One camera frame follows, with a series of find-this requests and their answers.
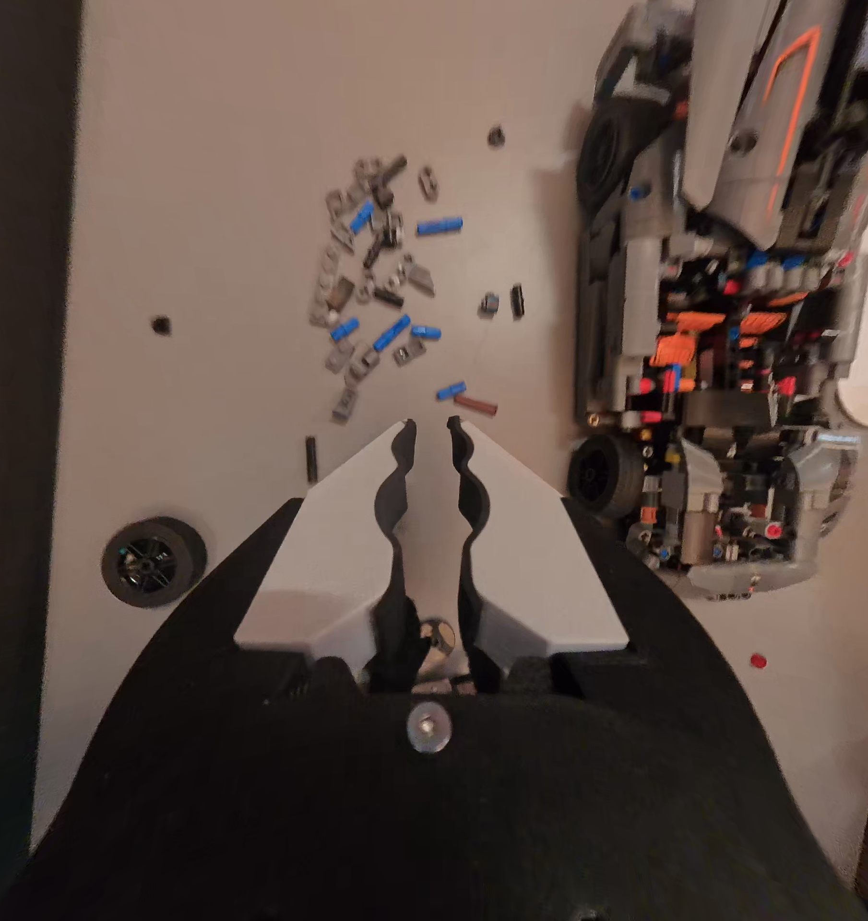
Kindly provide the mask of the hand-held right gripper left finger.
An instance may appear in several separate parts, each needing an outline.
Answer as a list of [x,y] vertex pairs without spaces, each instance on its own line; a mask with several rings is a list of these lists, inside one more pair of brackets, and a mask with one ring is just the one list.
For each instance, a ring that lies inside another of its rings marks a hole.
[[313,486],[234,635],[242,649],[337,658],[407,691],[424,659],[397,528],[416,422],[399,421]]

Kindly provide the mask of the pile of grey lego plates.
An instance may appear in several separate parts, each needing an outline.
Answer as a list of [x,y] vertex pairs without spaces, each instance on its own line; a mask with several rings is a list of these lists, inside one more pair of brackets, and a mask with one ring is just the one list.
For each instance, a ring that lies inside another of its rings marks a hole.
[[450,622],[432,618],[421,622],[421,639],[428,650],[412,687],[416,696],[477,694],[469,660]]

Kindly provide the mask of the black perforated table edge strip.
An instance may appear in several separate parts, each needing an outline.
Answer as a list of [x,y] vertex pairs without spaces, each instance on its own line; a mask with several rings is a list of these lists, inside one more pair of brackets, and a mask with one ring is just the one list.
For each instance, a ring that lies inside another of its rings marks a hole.
[[2,859],[31,823],[82,18],[82,2],[0,1]]

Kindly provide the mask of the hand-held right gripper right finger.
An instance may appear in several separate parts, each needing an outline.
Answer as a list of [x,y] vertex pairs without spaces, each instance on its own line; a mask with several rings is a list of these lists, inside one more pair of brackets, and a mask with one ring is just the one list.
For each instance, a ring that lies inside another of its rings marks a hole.
[[562,495],[460,417],[447,422],[460,477],[458,612],[469,674],[496,692],[523,661],[620,653],[629,637]]

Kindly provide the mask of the grey lego car model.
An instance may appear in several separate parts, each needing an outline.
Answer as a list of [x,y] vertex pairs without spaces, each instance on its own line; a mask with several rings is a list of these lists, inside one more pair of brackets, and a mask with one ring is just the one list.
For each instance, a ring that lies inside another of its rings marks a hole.
[[638,2],[578,156],[567,490],[711,600],[814,577],[860,437],[868,2]]

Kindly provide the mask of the small black lego wheel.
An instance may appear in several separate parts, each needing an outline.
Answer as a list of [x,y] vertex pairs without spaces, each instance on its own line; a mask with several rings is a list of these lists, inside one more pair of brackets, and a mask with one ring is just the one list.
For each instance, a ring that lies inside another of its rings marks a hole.
[[193,526],[159,516],[114,534],[102,553],[100,570],[114,598],[151,609],[179,601],[201,581],[207,563],[205,541]]

